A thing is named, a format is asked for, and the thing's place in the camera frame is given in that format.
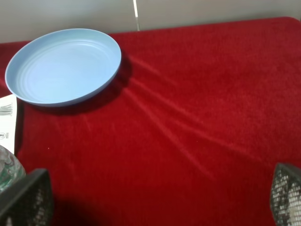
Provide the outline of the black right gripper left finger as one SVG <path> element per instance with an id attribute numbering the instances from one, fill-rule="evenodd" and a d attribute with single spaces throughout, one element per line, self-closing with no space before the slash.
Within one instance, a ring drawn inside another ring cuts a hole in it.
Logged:
<path id="1" fill-rule="evenodd" d="M 49 172 L 35 169 L 0 193 L 2 226 L 49 226 L 54 199 Z"/>

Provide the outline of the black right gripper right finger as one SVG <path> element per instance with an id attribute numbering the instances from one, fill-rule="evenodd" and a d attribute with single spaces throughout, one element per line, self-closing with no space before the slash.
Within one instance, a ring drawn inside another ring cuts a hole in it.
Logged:
<path id="1" fill-rule="evenodd" d="M 275 167 L 270 209 L 277 226 L 301 226 L 301 169 L 286 163 Z"/>

